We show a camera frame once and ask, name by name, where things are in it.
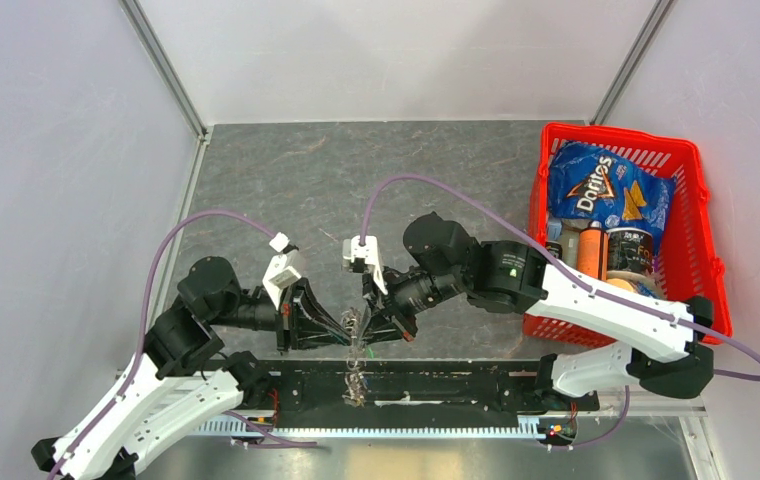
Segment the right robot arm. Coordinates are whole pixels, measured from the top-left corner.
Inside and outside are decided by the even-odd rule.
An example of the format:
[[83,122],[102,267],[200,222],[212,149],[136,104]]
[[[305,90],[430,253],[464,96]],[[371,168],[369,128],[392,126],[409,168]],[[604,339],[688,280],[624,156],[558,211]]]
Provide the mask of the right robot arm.
[[631,385],[692,399],[713,378],[714,354],[702,344],[713,309],[703,297],[682,303],[633,293],[568,267],[538,245],[481,242],[434,213],[413,221],[403,244],[414,260],[404,272],[383,265],[373,236],[343,244],[344,267],[363,277],[367,313],[358,335],[367,343],[412,341],[419,313],[464,296],[490,313],[555,319],[609,338],[603,347],[540,359],[533,395],[547,409]]

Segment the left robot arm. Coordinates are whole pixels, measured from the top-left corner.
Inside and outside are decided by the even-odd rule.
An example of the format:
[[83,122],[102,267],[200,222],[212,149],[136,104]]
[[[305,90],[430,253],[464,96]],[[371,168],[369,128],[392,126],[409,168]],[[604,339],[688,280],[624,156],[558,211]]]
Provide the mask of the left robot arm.
[[146,332],[141,354],[101,403],[69,433],[36,442],[31,455],[38,469],[62,479],[133,479],[216,415],[276,408],[269,371],[249,351],[225,355],[214,329],[272,332],[280,352],[349,344],[349,333],[292,265],[295,257],[272,259],[271,291],[241,287],[222,257],[194,263]]

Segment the orange bottle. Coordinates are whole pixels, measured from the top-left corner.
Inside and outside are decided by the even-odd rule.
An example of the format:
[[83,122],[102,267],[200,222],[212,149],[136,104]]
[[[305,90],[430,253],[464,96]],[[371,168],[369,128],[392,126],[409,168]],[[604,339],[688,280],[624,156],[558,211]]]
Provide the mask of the orange bottle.
[[607,274],[608,236],[599,221],[591,221],[579,234],[576,269],[582,274],[605,281]]

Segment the yellow sponge ball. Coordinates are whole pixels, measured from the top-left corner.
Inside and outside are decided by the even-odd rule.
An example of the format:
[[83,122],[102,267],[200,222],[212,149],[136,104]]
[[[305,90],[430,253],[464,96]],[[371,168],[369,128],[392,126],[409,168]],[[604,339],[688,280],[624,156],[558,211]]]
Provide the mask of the yellow sponge ball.
[[623,278],[608,278],[606,283],[631,293],[639,293],[638,284],[630,280]]

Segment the blue Doritos chip bag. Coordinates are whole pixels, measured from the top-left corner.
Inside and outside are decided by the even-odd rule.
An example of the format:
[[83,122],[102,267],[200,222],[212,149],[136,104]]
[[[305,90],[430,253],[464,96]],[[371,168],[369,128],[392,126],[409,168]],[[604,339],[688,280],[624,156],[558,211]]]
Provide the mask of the blue Doritos chip bag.
[[642,170],[603,147],[578,141],[561,146],[550,162],[547,210],[563,220],[590,220],[606,228],[644,230],[659,242],[676,181]]

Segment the black can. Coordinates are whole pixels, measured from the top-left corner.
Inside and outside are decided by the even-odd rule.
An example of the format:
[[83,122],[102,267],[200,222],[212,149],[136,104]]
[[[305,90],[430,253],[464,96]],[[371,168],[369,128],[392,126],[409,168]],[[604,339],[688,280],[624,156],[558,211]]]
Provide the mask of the black can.
[[647,231],[621,227],[607,231],[607,271],[650,276],[653,273],[653,237]]

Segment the red plastic basket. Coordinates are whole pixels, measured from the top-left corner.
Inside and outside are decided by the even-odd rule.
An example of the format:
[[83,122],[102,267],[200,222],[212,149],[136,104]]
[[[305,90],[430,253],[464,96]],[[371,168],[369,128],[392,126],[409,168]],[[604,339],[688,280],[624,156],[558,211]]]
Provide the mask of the red plastic basket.
[[668,300],[682,301],[701,295],[712,301],[712,329],[731,337],[725,266],[714,248],[708,214],[711,193],[704,181],[698,147],[684,139],[618,127],[546,124],[541,132],[540,161],[530,194],[528,220],[529,235],[541,244],[547,240],[548,167],[555,152],[567,141],[604,147],[652,175],[676,181],[673,205],[656,260],[658,284]]

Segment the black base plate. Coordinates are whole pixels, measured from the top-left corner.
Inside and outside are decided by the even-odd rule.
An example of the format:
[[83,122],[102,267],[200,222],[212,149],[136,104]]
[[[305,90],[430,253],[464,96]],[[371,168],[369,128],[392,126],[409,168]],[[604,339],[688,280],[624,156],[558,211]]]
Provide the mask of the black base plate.
[[284,428],[509,427],[519,415],[595,412],[594,393],[571,398],[545,388],[533,360],[369,360],[359,368],[362,404],[347,402],[342,360],[268,359],[268,381],[240,404],[277,414]]

